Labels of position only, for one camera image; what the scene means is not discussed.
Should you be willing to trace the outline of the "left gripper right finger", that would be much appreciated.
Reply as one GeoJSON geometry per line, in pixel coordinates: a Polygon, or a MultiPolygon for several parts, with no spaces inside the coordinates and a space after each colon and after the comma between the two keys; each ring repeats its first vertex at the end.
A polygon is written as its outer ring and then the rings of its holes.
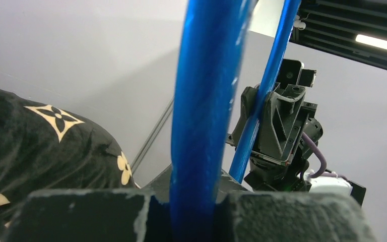
{"type": "Polygon", "coordinates": [[[214,241],[376,241],[359,204],[334,193],[250,192],[221,172],[214,241]]]}

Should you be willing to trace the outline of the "blue cable lock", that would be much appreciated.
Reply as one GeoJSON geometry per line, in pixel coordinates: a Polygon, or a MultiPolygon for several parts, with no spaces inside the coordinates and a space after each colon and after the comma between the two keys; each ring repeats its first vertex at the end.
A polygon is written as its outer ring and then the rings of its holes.
{"type": "Polygon", "coordinates": [[[174,241],[211,241],[254,1],[189,1],[177,66],[169,208],[174,241]]]}

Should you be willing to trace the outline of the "ceiling light strips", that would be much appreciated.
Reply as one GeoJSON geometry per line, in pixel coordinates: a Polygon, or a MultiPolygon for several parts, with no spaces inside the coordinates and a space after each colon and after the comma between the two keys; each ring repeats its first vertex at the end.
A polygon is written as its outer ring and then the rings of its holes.
{"type": "Polygon", "coordinates": [[[373,46],[373,47],[377,47],[377,48],[381,48],[381,49],[387,50],[387,40],[383,40],[383,39],[379,39],[379,38],[375,38],[375,37],[371,37],[371,36],[367,36],[367,35],[358,34],[355,37],[355,41],[359,42],[359,43],[362,43],[362,44],[365,44],[365,45],[369,45],[369,46],[373,46]]]}

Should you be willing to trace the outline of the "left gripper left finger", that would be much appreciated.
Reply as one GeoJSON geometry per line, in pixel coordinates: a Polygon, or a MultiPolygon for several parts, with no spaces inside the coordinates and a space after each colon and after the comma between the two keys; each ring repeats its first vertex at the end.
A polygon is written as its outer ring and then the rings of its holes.
{"type": "Polygon", "coordinates": [[[4,241],[171,241],[164,169],[142,189],[40,190],[17,210],[4,241]]]}

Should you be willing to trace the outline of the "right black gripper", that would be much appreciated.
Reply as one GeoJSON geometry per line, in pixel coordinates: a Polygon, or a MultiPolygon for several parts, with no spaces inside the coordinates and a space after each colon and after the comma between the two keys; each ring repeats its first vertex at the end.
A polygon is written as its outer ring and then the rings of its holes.
{"type": "Polygon", "coordinates": [[[317,105],[305,101],[305,94],[304,86],[276,84],[264,102],[249,158],[230,167],[236,181],[246,181],[255,191],[310,190],[304,176],[313,150],[302,136],[317,145],[323,128],[314,117],[317,105]]]}

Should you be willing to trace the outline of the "black floral pillow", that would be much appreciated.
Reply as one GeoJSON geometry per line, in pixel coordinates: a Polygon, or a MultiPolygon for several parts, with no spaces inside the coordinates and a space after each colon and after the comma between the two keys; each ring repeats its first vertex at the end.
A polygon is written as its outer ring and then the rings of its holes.
{"type": "Polygon", "coordinates": [[[127,158],[107,130],[0,89],[0,233],[33,191],[135,186],[127,158]]]}

